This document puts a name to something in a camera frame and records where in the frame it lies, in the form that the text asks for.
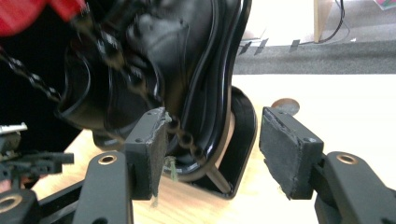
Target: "wooden table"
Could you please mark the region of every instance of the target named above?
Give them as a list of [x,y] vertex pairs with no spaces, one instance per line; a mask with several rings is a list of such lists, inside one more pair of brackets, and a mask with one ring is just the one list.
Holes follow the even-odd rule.
[[[345,151],[365,159],[384,183],[396,189],[396,76],[234,76],[255,105],[262,108],[289,97],[300,103],[295,116],[325,142],[324,152]],[[163,177],[158,207],[134,201],[135,223],[318,223],[314,200],[289,201],[263,163],[258,137],[240,188],[224,200]],[[91,133],[83,131],[70,145],[76,164],[48,176],[34,187],[39,198],[83,178],[87,164],[101,153]]]

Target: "chain strap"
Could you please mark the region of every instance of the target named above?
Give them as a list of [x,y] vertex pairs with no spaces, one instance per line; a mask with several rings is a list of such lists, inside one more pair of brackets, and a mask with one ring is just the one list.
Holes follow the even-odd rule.
[[40,76],[29,72],[29,70],[27,70],[27,68],[21,61],[10,57],[1,46],[0,46],[0,61],[3,61],[6,64],[8,64],[9,68],[16,75],[27,78],[30,84],[34,88],[43,91],[47,95],[49,100],[57,103],[61,101],[61,94],[59,92],[57,92],[52,87],[47,86],[47,84]]

